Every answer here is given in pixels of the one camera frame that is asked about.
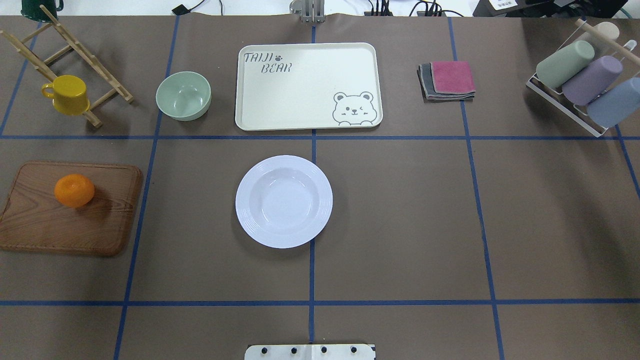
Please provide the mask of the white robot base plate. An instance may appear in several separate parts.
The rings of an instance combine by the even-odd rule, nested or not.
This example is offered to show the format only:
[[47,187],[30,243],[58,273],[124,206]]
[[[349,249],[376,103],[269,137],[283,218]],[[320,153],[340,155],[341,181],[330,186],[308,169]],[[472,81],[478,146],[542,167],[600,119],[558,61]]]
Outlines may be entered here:
[[338,344],[261,344],[247,347],[245,360],[375,360],[374,345]]

